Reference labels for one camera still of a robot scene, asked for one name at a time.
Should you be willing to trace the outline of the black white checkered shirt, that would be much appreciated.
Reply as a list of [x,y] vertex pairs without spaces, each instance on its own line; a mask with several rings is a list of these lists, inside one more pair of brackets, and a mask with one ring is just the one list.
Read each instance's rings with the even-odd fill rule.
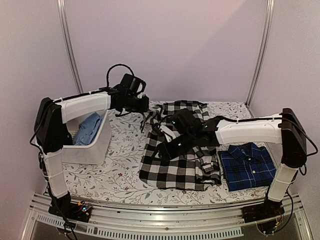
[[[153,127],[161,123],[173,129],[168,118],[179,110],[187,109],[201,122],[209,119],[206,103],[189,100],[159,103],[145,114],[144,123]],[[215,147],[193,147],[170,161],[162,161],[155,152],[164,136],[150,129],[140,163],[139,179],[158,189],[205,191],[209,186],[221,185],[221,170]]]

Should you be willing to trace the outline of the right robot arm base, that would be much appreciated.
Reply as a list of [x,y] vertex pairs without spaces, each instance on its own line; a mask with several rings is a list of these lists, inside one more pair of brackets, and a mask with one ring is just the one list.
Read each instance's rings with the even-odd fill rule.
[[245,223],[256,223],[260,233],[271,235],[282,222],[285,210],[282,201],[265,199],[263,203],[243,207],[241,213]]

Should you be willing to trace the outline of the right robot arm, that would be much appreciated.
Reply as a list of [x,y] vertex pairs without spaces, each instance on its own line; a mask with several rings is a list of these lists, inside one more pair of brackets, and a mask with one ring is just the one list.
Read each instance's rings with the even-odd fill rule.
[[229,145],[230,153],[235,155],[234,159],[241,161],[260,158],[261,149],[251,148],[251,154],[245,155],[240,152],[239,143],[282,146],[281,163],[267,191],[267,200],[258,208],[262,218],[269,218],[278,210],[278,203],[283,200],[298,170],[310,156],[307,153],[307,142],[311,142],[311,139],[290,108],[284,108],[279,114],[258,118],[229,119],[216,116],[203,123],[182,109],[170,117],[170,122],[179,136],[175,136],[166,126],[159,128],[166,140],[157,145],[155,154],[164,161],[179,157],[193,147]]

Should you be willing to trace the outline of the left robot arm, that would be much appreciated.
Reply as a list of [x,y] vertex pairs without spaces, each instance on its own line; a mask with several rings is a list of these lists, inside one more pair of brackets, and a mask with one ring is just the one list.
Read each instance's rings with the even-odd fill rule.
[[[114,87],[106,85],[78,95],[41,100],[29,143],[39,149],[44,177],[51,194],[58,199],[54,207],[63,217],[70,217],[75,211],[74,205],[65,199],[69,191],[63,164],[102,164],[112,135],[109,111],[118,111],[120,117],[146,113],[149,98],[143,93],[145,88],[146,82],[131,71]],[[80,123],[93,113],[102,118],[93,141],[75,145]]]

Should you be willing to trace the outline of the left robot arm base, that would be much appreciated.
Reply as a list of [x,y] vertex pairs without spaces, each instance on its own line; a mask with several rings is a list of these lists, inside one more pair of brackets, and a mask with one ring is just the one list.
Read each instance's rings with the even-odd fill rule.
[[92,213],[92,204],[84,200],[74,203],[71,196],[65,195],[61,198],[52,197],[48,212],[68,220],[88,223]]

